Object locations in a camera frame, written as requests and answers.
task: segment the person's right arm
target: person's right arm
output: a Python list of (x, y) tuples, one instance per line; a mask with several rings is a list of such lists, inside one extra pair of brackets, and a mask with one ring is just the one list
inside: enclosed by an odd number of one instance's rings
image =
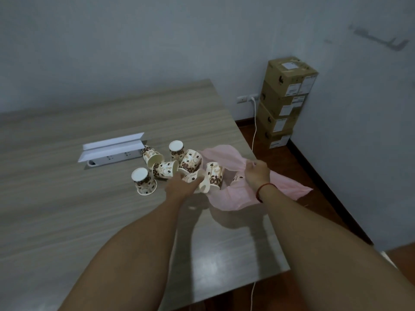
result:
[[(255, 192), (269, 175), (263, 161), (246, 165)], [(311, 310), (415, 310), (415, 287), (371, 246), (272, 185), (259, 197)]]

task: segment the white power cable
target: white power cable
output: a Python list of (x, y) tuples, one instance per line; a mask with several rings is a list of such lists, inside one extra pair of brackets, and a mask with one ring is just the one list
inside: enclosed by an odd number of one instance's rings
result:
[(255, 98), (251, 97), (251, 100), (254, 102), (254, 122), (255, 122), (255, 133), (254, 133), (254, 138), (252, 139), (252, 146), (251, 146), (251, 151), (254, 151), (254, 140), (255, 140), (255, 135), (257, 134), (257, 103), (255, 102)]
[(252, 302), (254, 301), (253, 300), (253, 297), (254, 297), (254, 288), (255, 288), (255, 284), (256, 284), (257, 282), (254, 282), (254, 285), (252, 286), (252, 291), (251, 291), (251, 309), (250, 309), (250, 311), (252, 311)]

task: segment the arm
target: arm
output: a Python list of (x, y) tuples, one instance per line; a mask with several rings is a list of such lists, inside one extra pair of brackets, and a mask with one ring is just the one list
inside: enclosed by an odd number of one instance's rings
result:
[(59, 311), (157, 310), (163, 297), (179, 208), (203, 178), (176, 173), (166, 200), (115, 234), (95, 255)]
[[(246, 165), (254, 191), (269, 173), (263, 161)], [(272, 185), (259, 196), (311, 310), (415, 310), (415, 288), (371, 246)]]

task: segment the stack of cardboard boxes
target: stack of cardboard boxes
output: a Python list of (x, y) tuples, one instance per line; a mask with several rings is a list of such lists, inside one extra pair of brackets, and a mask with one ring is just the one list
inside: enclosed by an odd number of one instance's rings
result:
[(318, 72), (296, 57), (268, 61), (257, 135), (268, 148), (287, 145)]

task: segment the red string bracelet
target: red string bracelet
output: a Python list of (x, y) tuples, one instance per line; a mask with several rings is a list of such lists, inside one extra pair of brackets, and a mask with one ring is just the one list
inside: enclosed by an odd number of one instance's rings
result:
[(263, 186), (265, 186), (265, 185), (267, 185), (267, 184), (270, 184), (270, 185), (275, 186), (275, 185), (274, 185), (274, 184), (272, 184), (272, 183), (264, 183), (262, 186), (260, 186), (260, 187), (258, 188), (257, 193), (255, 194), (255, 197), (257, 198), (257, 200), (258, 200), (260, 203), (262, 203), (262, 200), (259, 198), (259, 190), (260, 190), (260, 189), (262, 189), (262, 187), (263, 187)]

